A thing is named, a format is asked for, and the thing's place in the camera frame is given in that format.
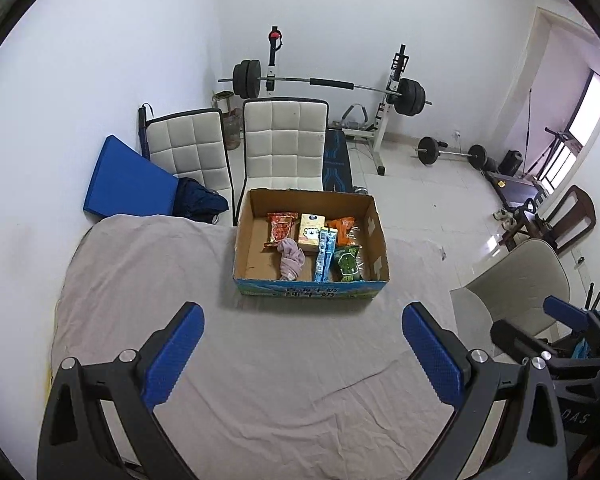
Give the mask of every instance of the white cushioned chair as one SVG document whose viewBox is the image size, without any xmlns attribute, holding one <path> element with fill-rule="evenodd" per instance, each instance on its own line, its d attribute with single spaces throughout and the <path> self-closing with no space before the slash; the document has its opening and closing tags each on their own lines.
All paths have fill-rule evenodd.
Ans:
<svg viewBox="0 0 600 480">
<path fill-rule="evenodd" d="M 249 189 L 322 191 L 329 105 L 318 99 L 273 97 L 244 102 L 244 193 Z"/>
<path fill-rule="evenodd" d="M 469 350 L 500 354 L 491 341 L 494 321 L 506 319 L 538 335 L 555 323 L 542 309 L 544 298 L 569 302 L 570 295 L 555 251 L 544 240 L 526 240 L 467 286 L 451 291 L 458 339 Z"/>
<path fill-rule="evenodd" d="M 147 120 L 146 143 L 147 146 L 142 147 L 143 155 L 148 151 L 148 158 L 156 166 L 178 178 L 194 178 L 222 195 L 229 203 L 229 211 L 219 216 L 218 224 L 235 224 L 234 185 L 218 108 Z"/>
</svg>

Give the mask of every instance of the barbell bar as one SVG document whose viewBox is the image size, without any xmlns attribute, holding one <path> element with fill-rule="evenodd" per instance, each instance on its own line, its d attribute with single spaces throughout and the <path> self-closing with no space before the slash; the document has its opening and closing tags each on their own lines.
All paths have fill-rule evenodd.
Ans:
<svg viewBox="0 0 600 480">
<path fill-rule="evenodd" d="M 487 163 L 487 150 L 484 149 L 480 144 L 474 144 L 469 148 L 468 153 L 463 152 L 450 152 L 446 150 L 440 150 L 440 147 L 446 148 L 448 144 L 446 142 L 438 142 L 433 137 L 422 137 L 416 148 L 418 158 L 422 164 L 429 166 L 438 160 L 440 155 L 458 155 L 465 156 L 469 159 L 469 163 L 476 169 L 481 170 Z"/>
<path fill-rule="evenodd" d="M 346 81 L 335 79 L 323 79 L 316 77 L 263 77 L 260 69 L 260 61 L 257 59 L 243 60 L 235 65 L 232 78 L 218 79 L 219 83 L 229 83 L 234 85 L 234 93 L 243 99 L 254 99 L 260 94 L 261 81 L 293 81 L 309 83 L 315 86 L 328 86 L 332 88 L 343 88 L 353 90 L 360 88 L 371 92 L 378 92 L 390 96 L 387 101 L 395 106 L 395 110 L 401 115 L 414 116 L 419 114 L 424 105 L 431 105 L 431 101 L 426 100 L 424 88 L 417 81 L 403 78 L 398 83 L 397 91 L 389 89 L 373 88 L 371 86 L 356 85 Z"/>
</svg>

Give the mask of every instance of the sneaker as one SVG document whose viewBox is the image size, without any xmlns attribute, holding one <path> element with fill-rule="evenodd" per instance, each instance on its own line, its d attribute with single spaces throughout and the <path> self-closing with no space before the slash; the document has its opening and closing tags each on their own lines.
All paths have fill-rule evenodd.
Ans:
<svg viewBox="0 0 600 480">
<path fill-rule="evenodd" d="M 502 209 L 498 209 L 494 214 L 493 217 L 496 220 L 506 220 L 509 218 L 513 218 L 513 213 L 510 213 L 509 211 L 507 211 L 506 209 L 502 208 Z"/>
<path fill-rule="evenodd" d="M 502 222 L 502 228 L 505 231 L 513 231 L 513 228 L 516 226 L 518 222 L 516 222 L 513 218 L 513 216 L 511 216 L 511 218 L 507 218 L 504 222 Z"/>
</svg>

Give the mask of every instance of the black bag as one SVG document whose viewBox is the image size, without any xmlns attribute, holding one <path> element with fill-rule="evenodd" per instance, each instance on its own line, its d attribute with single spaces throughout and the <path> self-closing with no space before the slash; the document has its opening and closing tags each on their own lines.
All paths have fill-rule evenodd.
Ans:
<svg viewBox="0 0 600 480">
<path fill-rule="evenodd" d="M 188 176 L 178 179 L 172 216 L 212 224 L 217 215 L 228 210 L 229 203 L 216 191 L 207 189 Z"/>
</svg>

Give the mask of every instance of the window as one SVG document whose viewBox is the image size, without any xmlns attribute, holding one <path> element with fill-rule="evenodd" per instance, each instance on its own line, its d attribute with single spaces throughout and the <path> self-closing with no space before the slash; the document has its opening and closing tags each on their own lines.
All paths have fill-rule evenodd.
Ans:
<svg viewBox="0 0 600 480">
<path fill-rule="evenodd" d="M 538 174 L 538 180 L 548 193 L 553 193 L 555 188 L 564 180 L 582 147 L 587 143 L 593 129 L 600 120 L 600 76 L 593 70 L 589 74 L 584 92 L 573 111 L 566 132 L 573 137 L 568 142 L 558 142 L 549 162 L 545 164 Z"/>
</svg>

